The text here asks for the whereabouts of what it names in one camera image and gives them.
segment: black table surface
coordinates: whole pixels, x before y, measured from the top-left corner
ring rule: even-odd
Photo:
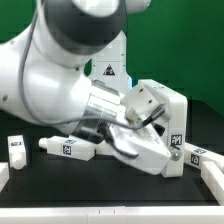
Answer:
[[[49,155],[42,137],[62,136],[0,111],[0,162],[8,161],[7,136],[23,135],[28,165],[10,169],[0,207],[206,206],[218,205],[200,178],[185,165],[181,178],[165,179],[126,166],[109,156],[89,162]],[[200,101],[189,101],[186,141],[224,153],[224,119]]]

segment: white rectangular block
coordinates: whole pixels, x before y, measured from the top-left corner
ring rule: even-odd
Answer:
[[[186,164],[201,169],[204,161],[213,161],[219,169],[224,172],[224,156],[198,146],[185,143],[184,162]]]
[[[0,163],[0,192],[9,180],[8,163]]]
[[[22,135],[8,137],[10,167],[17,170],[27,165],[26,149]]]
[[[204,161],[201,164],[201,177],[219,202],[224,206],[224,174],[212,161]]]

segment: green backdrop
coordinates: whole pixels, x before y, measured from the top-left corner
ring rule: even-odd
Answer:
[[[33,0],[0,0],[0,42],[31,21]],[[224,115],[224,0],[152,0],[129,15],[127,72],[155,79]]]

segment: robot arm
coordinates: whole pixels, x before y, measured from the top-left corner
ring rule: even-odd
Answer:
[[[137,86],[133,91],[140,94],[142,103],[129,107],[130,97],[122,99],[119,92],[90,80],[83,71],[92,55],[120,33],[126,13],[133,8],[141,11],[145,2],[150,3],[138,2],[142,5],[131,0],[45,0],[43,4],[37,0],[38,18],[26,60],[23,52],[29,28],[0,47],[0,108],[95,144],[105,139],[122,162],[151,174],[161,173],[171,153],[147,124],[164,112],[163,103]],[[24,94],[18,85],[21,71]],[[140,125],[141,130],[130,128],[143,117],[147,123]]]

